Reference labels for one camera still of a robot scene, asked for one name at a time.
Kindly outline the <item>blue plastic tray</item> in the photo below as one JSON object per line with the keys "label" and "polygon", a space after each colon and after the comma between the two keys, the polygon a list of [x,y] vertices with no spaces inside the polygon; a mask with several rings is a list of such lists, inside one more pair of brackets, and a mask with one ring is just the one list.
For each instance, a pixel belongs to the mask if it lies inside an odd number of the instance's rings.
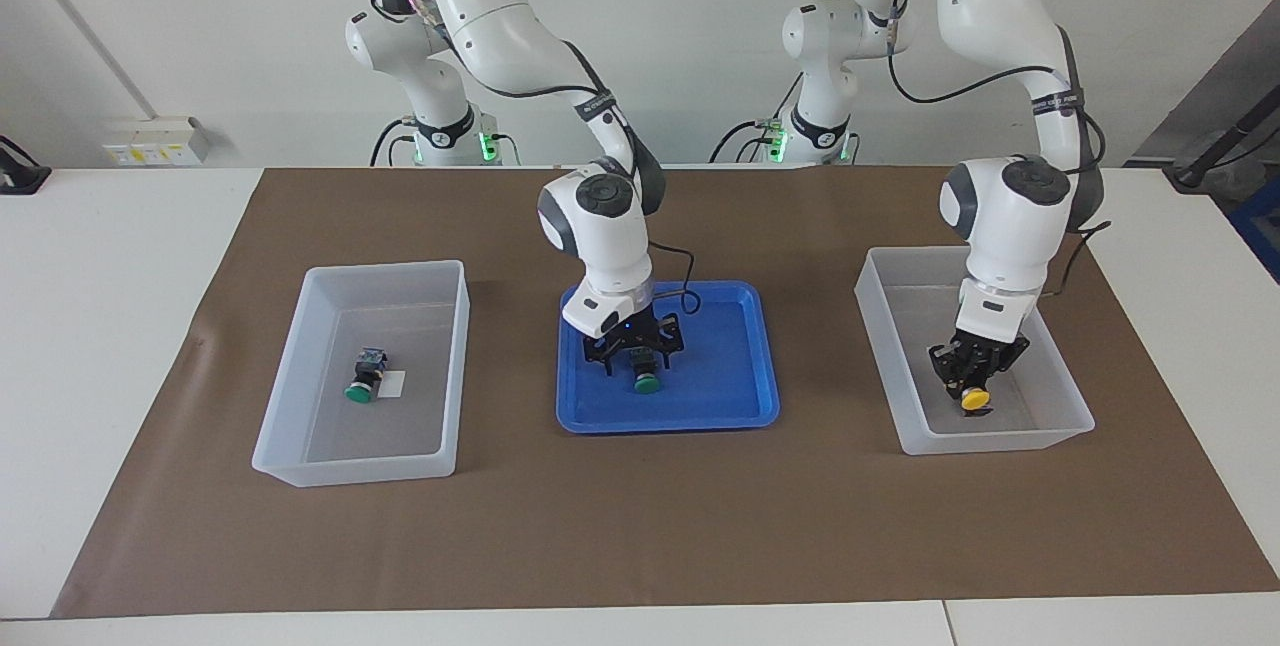
{"label": "blue plastic tray", "polygon": [[559,322],[556,418],[576,435],[645,435],[763,429],[780,391],[759,292],[740,280],[695,280],[698,313],[681,315],[685,349],[660,368],[660,388],[639,394],[625,356],[614,374],[586,362],[582,335]]}

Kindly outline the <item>brown table mat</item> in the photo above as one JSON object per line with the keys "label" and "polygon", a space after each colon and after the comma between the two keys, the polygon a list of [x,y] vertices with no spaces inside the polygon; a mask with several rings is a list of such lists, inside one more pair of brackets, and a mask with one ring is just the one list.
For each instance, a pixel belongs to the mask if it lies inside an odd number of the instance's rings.
{"label": "brown table mat", "polygon": [[[547,171],[269,169],[52,608],[236,611],[855,603],[1277,591],[1091,255],[1044,304],[1096,427],[1046,450],[902,454],[854,285],[934,246],[943,168],[669,171],[657,240],[762,295],[767,429],[573,436],[556,421]],[[457,469],[292,487],[251,466],[307,269],[457,258]]]}

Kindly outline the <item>black metal stand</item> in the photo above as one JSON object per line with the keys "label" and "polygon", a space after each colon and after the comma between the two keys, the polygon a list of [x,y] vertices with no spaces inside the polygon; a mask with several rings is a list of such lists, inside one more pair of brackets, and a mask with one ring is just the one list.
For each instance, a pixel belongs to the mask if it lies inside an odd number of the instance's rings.
{"label": "black metal stand", "polygon": [[1222,136],[1216,137],[1189,166],[1175,169],[1171,177],[1174,184],[1181,191],[1197,189],[1197,187],[1203,184],[1207,173],[1212,171],[1212,169],[1225,166],[1228,162],[1226,154],[1230,154],[1233,148],[1236,148],[1244,139],[1248,139],[1253,134],[1253,130],[1262,125],[1277,109],[1280,109],[1280,82],[1276,82]]}

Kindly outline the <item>black clamp mount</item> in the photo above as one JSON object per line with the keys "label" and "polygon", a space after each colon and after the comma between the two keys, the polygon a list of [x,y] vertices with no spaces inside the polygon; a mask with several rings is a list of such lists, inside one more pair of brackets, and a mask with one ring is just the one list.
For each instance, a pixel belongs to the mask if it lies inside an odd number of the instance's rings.
{"label": "black clamp mount", "polygon": [[37,162],[26,148],[0,134],[0,194],[36,194],[52,169]]}

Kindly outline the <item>blue crate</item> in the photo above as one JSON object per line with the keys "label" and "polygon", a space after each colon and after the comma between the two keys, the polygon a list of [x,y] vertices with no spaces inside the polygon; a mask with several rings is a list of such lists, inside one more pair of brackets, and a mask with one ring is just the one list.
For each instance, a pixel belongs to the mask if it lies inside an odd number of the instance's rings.
{"label": "blue crate", "polygon": [[1233,209],[1228,221],[1257,262],[1280,283],[1280,175]]}

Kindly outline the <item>translucent white plastic box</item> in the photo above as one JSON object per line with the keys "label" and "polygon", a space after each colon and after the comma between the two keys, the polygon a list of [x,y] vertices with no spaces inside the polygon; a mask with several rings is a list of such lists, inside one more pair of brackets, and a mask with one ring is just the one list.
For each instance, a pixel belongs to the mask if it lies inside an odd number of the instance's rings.
{"label": "translucent white plastic box", "polygon": [[[460,260],[308,269],[252,467],[294,487],[453,475],[468,317]],[[362,347],[406,372],[401,397],[346,399]]]}
{"label": "translucent white plastic box", "polygon": [[991,414],[969,417],[945,391],[927,351],[954,335],[966,246],[873,248],[855,294],[902,450],[1007,453],[1091,432],[1094,417],[1038,310],[1029,349],[988,382]]}

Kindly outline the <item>white wall socket strip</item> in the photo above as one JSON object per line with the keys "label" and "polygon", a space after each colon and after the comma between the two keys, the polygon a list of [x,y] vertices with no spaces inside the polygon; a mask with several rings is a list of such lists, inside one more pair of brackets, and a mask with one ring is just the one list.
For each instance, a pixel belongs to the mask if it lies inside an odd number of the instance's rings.
{"label": "white wall socket strip", "polygon": [[101,146],[120,168],[200,168],[209,159],[209,137],[193,116],[114,119]]}

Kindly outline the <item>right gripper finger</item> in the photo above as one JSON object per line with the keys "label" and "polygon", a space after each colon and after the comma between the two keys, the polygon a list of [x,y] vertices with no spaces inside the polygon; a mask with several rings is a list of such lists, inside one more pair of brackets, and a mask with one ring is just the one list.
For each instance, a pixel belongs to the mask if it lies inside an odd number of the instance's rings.
{"label": "right gripper finger", "polygon": [[608,377],[612,377],[614,368],[613,356],[625,349],[625,336],[604,335],[599,339],[584,336],[584,359],[588,363],[602,365]]}
{"label": "right gripper finger", "polygon": [[685,349],[677,315],[664,315],[664,317],[658,319],[655,327],[655,345],[652,347],[652,351],[660,354],[663,368],[671,368],[671,356]]}

